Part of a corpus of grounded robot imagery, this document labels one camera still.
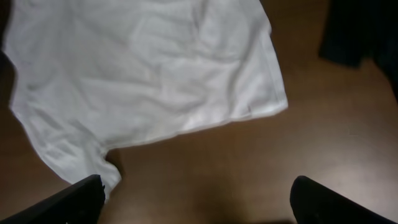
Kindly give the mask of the white t-shirt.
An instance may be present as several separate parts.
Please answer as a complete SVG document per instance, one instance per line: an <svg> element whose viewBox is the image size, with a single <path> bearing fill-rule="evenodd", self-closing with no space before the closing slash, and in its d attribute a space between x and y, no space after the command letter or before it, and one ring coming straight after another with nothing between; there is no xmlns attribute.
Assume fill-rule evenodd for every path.
<svg viewBox="0 0 398 224"><path fill-rule="evenodd" d="M4 51L38 156L71 184L100 175L106 194L112 149L288 107L259 1L18 0Z"/></svg>

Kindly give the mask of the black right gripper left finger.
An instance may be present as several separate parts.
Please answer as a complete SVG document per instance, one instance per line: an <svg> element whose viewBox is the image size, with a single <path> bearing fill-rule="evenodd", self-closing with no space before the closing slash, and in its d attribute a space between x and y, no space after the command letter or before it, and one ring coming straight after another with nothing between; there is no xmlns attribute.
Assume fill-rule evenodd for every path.
<svg viewBox="0 0 398 224"><path fill-rule="evenodd" d="M1 224L96 224L105 193L97 174L1 221Z"/></svg>

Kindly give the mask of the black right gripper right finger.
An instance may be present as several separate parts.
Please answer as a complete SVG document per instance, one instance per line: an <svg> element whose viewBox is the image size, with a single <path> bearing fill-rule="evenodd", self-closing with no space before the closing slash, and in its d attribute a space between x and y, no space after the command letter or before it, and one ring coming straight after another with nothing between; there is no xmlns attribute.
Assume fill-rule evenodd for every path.
<svg viewBox="0 0 398 224"><path fill-rule="evenodd" d="M292 184L290 206L298 224L397 224L303 175Z"/></svg>

